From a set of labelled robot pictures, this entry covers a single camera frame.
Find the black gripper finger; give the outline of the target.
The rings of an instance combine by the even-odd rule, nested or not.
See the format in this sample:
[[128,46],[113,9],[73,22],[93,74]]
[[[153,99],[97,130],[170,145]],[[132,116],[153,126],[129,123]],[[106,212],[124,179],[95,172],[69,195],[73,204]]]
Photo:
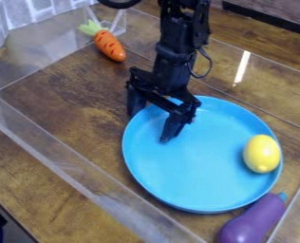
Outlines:
[[182,129],[185,128],[186,124],[193,122],[194,114],[192,112],[178,113],[173,112],[169,114],[169,117],[164,124],[162,135],[161,135],[161,142],[166,143],[173,138],[176,138]]
[[133,117],[146,106],[146,98],[142,93],[130,85],[128,87],[128,114]]

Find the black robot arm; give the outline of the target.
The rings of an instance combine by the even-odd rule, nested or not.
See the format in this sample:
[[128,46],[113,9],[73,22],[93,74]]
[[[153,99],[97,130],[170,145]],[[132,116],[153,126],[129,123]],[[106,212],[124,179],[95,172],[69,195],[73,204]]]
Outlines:
[[133,117],[150,102],[169,113],[161,142],[176,138],[192,123],[198,99],[188,91],[190,77],[204,78],[213,60],[204,49],[212,34],[209,11],[212,0],[158,0],[161,6],[161,40],[153,71],[130,68],[128,113]]

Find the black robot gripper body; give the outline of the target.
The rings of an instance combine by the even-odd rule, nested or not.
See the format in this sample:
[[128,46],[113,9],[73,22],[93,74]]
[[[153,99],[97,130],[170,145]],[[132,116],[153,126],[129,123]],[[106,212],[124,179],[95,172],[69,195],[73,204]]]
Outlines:
[[132,85],[142,93],[146,102],[157,105],[169,114],[196,114],[201,102],[188,91],[196,50],[178,53],[164,44],[157,44],[156,50],[153,71],[132,67],[128,87]]

